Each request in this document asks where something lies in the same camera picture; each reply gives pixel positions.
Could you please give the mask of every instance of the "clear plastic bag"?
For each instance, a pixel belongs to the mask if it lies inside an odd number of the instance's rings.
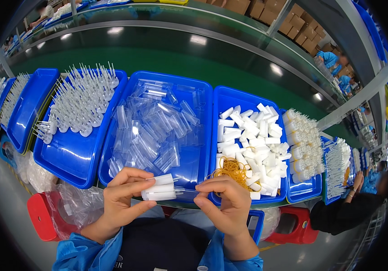
[[[260,209],[265,213],[265,218],[263,219],[263,230],[260,235],[260,240],[265,240],[269,236],[271,236],[280,222],[280,208],[266,208]]]
[[[29,183],[38,193],[53,191],[58,178],[54,174],[36,164],[32,152],[30,151],[29,153],[30,155],[28,158],[28,167],[26,169]]]
[[[29,183],[28,177],[27,177],[27,168],[28,168],[28,160],[32,156],[32,152],[28,151],[25,155],[21,155],[16,150],[13,151],[13,160],[15,160],[16,163],[16,174],[18,174],[21,181],[24,183]]]
[[[61,200],[54,196],[54,192],[58,192]],[[55,186],[54,192],[45,193],[51,213],[59,213],[67,224],[75,225],[77,227],[75,232],[95,222],[104,213],[103,189],[98,187],[79,189],[62,181]],[[66,232],[67,227],[58,225],[53,216],[51,218],[60,239],[69,239],[71,232]]]

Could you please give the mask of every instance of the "yellow tray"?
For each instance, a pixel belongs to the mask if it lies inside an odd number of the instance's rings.
[[[159,0],[160,3],[167,3],[167,4],[176,4],[176,5],[184,5],[188,3],[188,0],[183,1],[175,1],[175,0]]]

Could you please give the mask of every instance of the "blue tray stack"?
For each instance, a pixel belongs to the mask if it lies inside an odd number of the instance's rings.
[[[38,68],[22,90],[6,130],[20,154],[29,149],[34,123],[46,109],[59,78],[60,72],[55,68]]]
[[[209,155],[210,155],[210,134],[212,132],[212,120],[209,116],[212,114],[212,86],[206,82],[185,78],[181,76],[168,75],[156,72],[138,71],[134,72],[126,85],[125,91],[121,96],[119,104],[123,100],[126,100],[131,95],[134,86],[137,84],[138,79],[154,80],[161,82],[168,82],[173,84],[173,93],[176,95],[178,101],[186,100],[191,108],[194,108],[192,101],[192,93],[181,91],[177,89],[177,85],[184,85],[194,87],[195,89],[203,88],[205,90],[206,105],[202,114],[199,116],[200,123],[204,125],[204,146],[182,146],[180,147],[180,166],[171,168],[167,173],[171,173],[173,177],[182,177],[177,181],[178,187],[184,187],[186,189],[195,189],[195,186],[202,182],[208,175],[209,168]],[[168,98],[163,99],[165,102],[169,102]],[[111,120],[111,124],[105,138],[104,147],[102,150],[102,156],[99,163],[98,177],[99,181],[107,186],[112,180],[108,171],[109,166],[107,160],[111,158],[111,147],[114,145],[115,137],[112,134],[114,128],[117,127],[117,121]],[[192,202],[192,199],[174,199],[179,202]]]
[[[287,110],[280,109],[280,113],[283,115]],[[290,174],[289,167],[289,190],[287,191],[286,200],[288,203],[298,203],[301,201],[309,200],[316,198],[322,195],[322,176],[318,174],[313,176],[311,179],[294,183],[292,180],[292,175]]]
[[[61,178],[62,180],[81,189],[88,189],[96,182],[96,171],[102,144],[107,134],[111,120],[112,110],[118,103],[127,83],[127,75],[124,71],[115,70],[119,85],[115,89],[108,109],[99,127],[94,127],[93,132],[86,138],[70,129],[66,133],[57,130],[50,144],[37,140],[34,145],[34,160],[38,165]],[[48,108],[44,121],[49,119]]]
[[[237,105],[241,106],[241,112],[252,109],[254,111],[258,111],[257,105],[262,103],[264,106],[269,105],[272,106],[275,111],[279,112],[278,106],[267,99],[237,90],[232,89],[225,86],[218,86],[213,90],[213,126],[212,126],[212,144],[210,150],[210,169],[209,174],[211,174],[216,169],[216,151],[217,151],[217,133],[218,133],[218,115],[221,112],[229,109],[230,107],[235,107]],[[284,129],[283,118],[279,115],[279,119],[276,122],[280,125],[281,128]],[[236,143],[242,147],[239,140],[235,140]],[[281,136],[281,142],[287,142],[286,133],[284,132]],[[287,176],[285,178],[281,178],[281,193],[276,197],[264,196],[262,195],[259,200],[253,200],[251,205],[256,204],[264,204],[264,203],[275,203],[280,202],[286,198],[286,195],[289,190],[289,160],[286,160],[286,164],[288,167]],[[215,193],[209,194],[209,199],[215,205],[221,205],[221,198],[215,195]]]

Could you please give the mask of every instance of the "red plastic stool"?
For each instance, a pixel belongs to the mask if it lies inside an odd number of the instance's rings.
[[[48,200],[46,199],[46,193],[49,193],[56,210],[52,210]],[[52,218],[57,225],[58,231],[67,234],[68,236],[72,232],[78,232],[78,227],[75,225],[67,224],[61,217],[58,211],[58,205],[62,201],[60,193],[57,191],[37,193],[31,196],[27,201],[28,214],[34,229],[43,241],[60,241],[61,238],[57,234]]]
[[[293,231],[289,234],[274,232],[265,241],[285,244],[311,244],[314,243],[319,231],[311,228],[310,211],[307,208],[298,208],[291,206],[280,207],[281,214],[291,214],[297,217]]]

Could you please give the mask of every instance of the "worker in black jacket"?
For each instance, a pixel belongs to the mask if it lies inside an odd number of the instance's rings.
[[[376,194],[359,193],[363,184],[359,171],[348,196],[329,205],[320,201],[310,212],[311,227],[333,236],[355,228],[369,218],[388,199],[388,171],[376,184]]]

